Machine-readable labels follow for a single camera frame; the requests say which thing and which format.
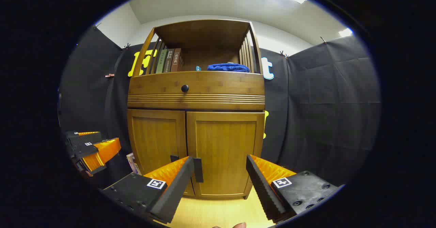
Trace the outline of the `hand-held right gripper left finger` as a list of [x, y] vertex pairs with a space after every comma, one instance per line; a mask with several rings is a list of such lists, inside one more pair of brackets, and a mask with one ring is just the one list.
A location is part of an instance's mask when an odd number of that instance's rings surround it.
[[194, 172], [190, 156], [148, 174], [130, 173], [102, 190], [119, 207], [143, 220], [171, 223]]

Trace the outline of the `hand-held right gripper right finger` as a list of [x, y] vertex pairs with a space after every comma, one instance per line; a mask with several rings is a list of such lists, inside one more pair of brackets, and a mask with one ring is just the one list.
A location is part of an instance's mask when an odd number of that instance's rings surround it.
[[310, 171], [293, 172], [254, 155], [246, 170], [268, 220], [282, 222], [317, 206], [339, 187]]

